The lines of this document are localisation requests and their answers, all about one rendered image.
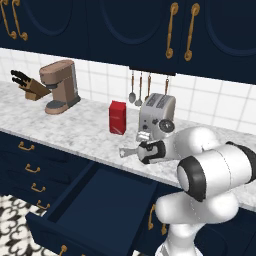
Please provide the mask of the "wooden knife block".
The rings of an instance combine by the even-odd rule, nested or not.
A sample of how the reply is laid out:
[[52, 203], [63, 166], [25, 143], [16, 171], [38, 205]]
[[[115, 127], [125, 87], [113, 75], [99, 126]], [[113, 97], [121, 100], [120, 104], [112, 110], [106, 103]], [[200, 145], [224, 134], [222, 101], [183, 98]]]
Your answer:
[[51, 93], [49, 89], [47, 89], [44, 85], [36, 81], [35, 79], [30, 79], [29, 81], [24, 81], [27, 85], [29, 85], [30, 89], [25, 90], [25, 98], [32, 101], [37, 101], [40, 98]]

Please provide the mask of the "brown coffee machine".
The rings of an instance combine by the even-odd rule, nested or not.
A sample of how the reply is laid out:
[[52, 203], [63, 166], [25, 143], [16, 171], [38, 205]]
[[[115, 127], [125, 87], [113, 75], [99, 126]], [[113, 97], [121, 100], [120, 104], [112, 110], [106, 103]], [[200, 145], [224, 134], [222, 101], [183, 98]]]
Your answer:
[[45, 107], [47, 114], [61, 114], [81, 100], [72, 60], [64, 59], [46, 65], [39, 70], [39, 74], [41, 82], [51, 90], [53, 96]]

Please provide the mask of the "hanging metal ladle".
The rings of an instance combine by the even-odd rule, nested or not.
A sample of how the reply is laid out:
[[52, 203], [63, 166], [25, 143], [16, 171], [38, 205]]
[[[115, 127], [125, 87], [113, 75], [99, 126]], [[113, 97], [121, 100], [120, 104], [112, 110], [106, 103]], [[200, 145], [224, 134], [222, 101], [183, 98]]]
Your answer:
[[143, 80], [143, 74], [142, 71], [140, 73], [140, 79], [139, 79], [139, 97], [138, 99], [135, 101], [135, 106], [140, 107], [142, 105], [142, 99], [141, 99], [141, 93], [142, 93], [142, 80]]

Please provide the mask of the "hanging metal spoon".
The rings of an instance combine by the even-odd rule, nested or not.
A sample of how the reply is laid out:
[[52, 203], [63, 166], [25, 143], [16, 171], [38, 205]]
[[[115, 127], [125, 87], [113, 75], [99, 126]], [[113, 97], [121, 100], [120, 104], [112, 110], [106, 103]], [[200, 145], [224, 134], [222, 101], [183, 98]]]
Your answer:
[[134, 103], [136, 100], [136, 94], [134, 93], [134, 70], [132, 70], [132, 77], [131, 77], [131, 92], [129, 93], [129, 102]]

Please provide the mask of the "silver toaster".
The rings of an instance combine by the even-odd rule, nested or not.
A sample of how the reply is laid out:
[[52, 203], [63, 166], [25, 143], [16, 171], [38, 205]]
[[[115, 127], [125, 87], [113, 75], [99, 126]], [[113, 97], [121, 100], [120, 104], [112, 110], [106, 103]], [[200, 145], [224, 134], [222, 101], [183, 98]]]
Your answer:
[[142, 104], [139, 112], [139, 132], [153, 133], [162, 120], [172, 121], [176, 98], [174, 96], [152, 93]]

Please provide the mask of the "red carton box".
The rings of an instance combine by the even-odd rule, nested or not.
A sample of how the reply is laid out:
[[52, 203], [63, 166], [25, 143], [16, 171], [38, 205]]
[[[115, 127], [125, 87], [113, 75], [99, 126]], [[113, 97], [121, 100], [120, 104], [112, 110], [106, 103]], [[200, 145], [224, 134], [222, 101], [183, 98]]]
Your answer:
[[126, 103], [112, 101], [109, 106], [109, 131], [123, 135], [126, 131]]

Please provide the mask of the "navy wall cupboard door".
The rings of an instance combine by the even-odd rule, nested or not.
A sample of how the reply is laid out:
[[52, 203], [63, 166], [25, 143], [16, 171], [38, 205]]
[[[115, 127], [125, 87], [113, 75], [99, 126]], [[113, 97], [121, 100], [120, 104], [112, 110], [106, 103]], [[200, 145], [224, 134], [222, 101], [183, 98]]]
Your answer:
[[[173, 18], [171, 48], [166, 58], [170, 6]], [[178, 71], [183, 0], [86, 0], [89, 54], [93, 61]]]
[[1, 11], [1, 6], [0, 6], [0, 47], [1, 48], [7, 48], [8, 45], [8, 33], [6, 31], [5, 28], [5, 24], [4, 24], [4, 19], [2, 17], [2, 11]]
[[16, 8], [24, 41], [8, 38], [10, 49], [87, 59], [89, 57], [85, 0], [20, 0]]
[[[191, 43], [192, 59], [184, 59], [191, 7], [200, 5]], [[185, 0], [179, 72], [256, 85], [256, 0]]]

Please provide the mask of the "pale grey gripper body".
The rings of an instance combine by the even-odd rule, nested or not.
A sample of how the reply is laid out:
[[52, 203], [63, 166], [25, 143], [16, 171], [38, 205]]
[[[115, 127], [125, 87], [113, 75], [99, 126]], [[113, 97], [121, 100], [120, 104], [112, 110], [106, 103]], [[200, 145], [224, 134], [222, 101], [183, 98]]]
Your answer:
[[120, 148], [119, 149], [119, 155], [121, 158], [128, 157], [130, 155], [135, 155], [138, 153], [138, 149], [130, 149], [130, 148]]

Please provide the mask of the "open navy drawer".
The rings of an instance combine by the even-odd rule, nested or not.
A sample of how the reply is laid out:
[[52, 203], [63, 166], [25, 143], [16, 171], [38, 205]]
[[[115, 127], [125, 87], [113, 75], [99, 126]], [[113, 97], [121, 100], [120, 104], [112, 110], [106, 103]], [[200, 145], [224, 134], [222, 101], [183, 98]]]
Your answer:
[[157, 183], [92, 162], [39, 217], [26, 215], [34, 241], [63, 256], [131, 256]]

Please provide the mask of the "dark utensil rail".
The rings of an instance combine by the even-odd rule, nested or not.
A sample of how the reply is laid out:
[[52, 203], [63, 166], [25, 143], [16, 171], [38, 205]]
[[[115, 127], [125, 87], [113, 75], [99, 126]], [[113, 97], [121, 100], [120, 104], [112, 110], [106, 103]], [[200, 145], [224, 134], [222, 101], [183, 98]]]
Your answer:
[[130, 70], [136, 70], [136, 71], [142, 71], [142, 72], [149, 72], [149, 73], [156, 73], [156, 74], [161, 74], [161, 75], [166, 75], [166, 76], [176, 76], [176, 72], [165, 72], [157, 69], [149, 69], [149, 68], [141, 68], [141, 67], [135, 67], [135, 66], [129, 66]]

